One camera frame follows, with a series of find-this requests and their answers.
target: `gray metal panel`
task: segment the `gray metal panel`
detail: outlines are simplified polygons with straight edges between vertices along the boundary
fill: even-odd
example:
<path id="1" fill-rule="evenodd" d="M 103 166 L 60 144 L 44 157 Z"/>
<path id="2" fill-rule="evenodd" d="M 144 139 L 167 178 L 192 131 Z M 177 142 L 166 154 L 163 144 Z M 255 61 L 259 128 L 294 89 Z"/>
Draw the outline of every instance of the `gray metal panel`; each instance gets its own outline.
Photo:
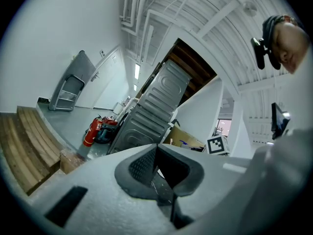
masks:
<path id="1" fill-rule="evenodd" d="M 136 105 L 127 116 L 108 154 L 146 144 L 160 143 L 169 127 L 169 124 Z"/>
<path id="2" fill-rule="evenodd" d="M 56 111 L 62 109 L 73 109 L 81 92 L 82 82 L 80 82 L 78 79 L 75 79 L 75 77 L 71 77 L 67 82 L 65 82 L 66 78 L 68 78 L 70 75 L 74 75 L 87 84 L 95 71 L 96 67 L 86 56 L 85 52 L 83 50 L 80 51 L 74 60 L 70 63 L 57 87 L 55 88 L 49 104 L 49 110 Z M 68 96 L 69 94 L 77 96 L 70 98 Z"/>
<path id="3" fill-rule="evenodd" d="M 166 61 L 138 104 L 169 122 L 191 77 L 173 61 Z"/>

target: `cardboard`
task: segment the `cardboard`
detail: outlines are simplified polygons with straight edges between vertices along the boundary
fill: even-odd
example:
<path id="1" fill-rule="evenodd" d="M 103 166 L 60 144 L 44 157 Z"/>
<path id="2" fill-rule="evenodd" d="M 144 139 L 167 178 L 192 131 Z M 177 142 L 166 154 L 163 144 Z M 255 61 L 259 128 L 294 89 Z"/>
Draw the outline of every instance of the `cardboard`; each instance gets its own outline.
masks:
<path id="1" fill-rule="evenodd" d="M 163 143 L 171 144 L 171 139 L 173 139 L 172 145 L 178 147 L 180 147 L 183 144 L 183 142 L 181 142 L 180 140 L 184 141 L 190 146 L 204 147 L 203 143 L 198 141 L 195 137 L 191 136 L 187 132 L 182 131 L 177 124 L 173 126 L 171 132 L 169 133 L 169 135 L 167 136 Z"/>

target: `ceiling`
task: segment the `ceiling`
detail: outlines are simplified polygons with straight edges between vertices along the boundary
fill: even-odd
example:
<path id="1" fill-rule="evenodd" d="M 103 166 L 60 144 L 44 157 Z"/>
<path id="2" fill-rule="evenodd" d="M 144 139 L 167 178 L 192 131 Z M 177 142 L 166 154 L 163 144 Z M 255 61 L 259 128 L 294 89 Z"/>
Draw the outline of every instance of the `ceiling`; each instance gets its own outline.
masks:
<path id="1" fill-rule="evenodd" d="M 244 12 L 246 1 L 256 6 L 254 17 Z M 229 90 L 233 98 L 236 94 L 242 100 L 250 140 L 271 141 L 271 103 L 276 102 L 284 110 L 280 101 L 281 86 L 290 75 L 284 68 L 273 69 L 268 58 L 265 69 L 257 69 L 250 39 L 262 37 L 262 22 L 271 15 L 296 17 L 289 4 L 285 0 L 146 0 L 138 36 L 127 33 L 125 42 L 126 53 L 132 62 L 150 66 L 151 71 L 148 70 L 151 73 L 153 61 L 171 23 L 161 17 L 150 16 L 148 25 L 154 29 L 150 42 L 144 41 L 144 48 L 148 51 L 143 62 L 138 49 L 148 9 L 169 16 L 183 28 L 194 32 L 198 39 L 205 41 L 213 56 L 223 60 L 223 69 L 230 78 L 224 83 L 229 85 L 228 89 L 234 88 Z"/>

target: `electrical outlet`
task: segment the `electrical outlet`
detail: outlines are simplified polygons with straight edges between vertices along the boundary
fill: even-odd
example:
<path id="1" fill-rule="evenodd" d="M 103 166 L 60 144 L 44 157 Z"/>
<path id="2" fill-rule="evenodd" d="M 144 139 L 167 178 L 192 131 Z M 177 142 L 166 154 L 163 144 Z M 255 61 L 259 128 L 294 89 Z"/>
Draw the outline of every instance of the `electrical outlet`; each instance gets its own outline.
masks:
<path id="1" fill-rule="evenodd" d="M 103 50 L 100 50 L 100 55 L 101 55 L 101 57 L 104 57 L 104 56 L 105 56 L 105 54 L 104 54 L 104 51 L 103 51 Z"/>

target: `door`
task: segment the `door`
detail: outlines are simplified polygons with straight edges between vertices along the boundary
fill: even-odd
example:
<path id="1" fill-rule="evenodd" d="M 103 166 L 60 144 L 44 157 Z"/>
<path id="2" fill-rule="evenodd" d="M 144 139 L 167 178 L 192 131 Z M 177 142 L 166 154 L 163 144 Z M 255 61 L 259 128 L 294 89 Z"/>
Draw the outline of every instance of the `door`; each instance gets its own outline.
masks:
<path id="1" fill-rule="evenodd" d="M 98 74 L 93 81 L 89 81 L 77 100 L 76 106 L 93 108 L 103 91 L 114 76 L 118 75 L 119 67 L 123 66 L 120 49 L 114 51 L 102 66 L 96 71 Z"/>

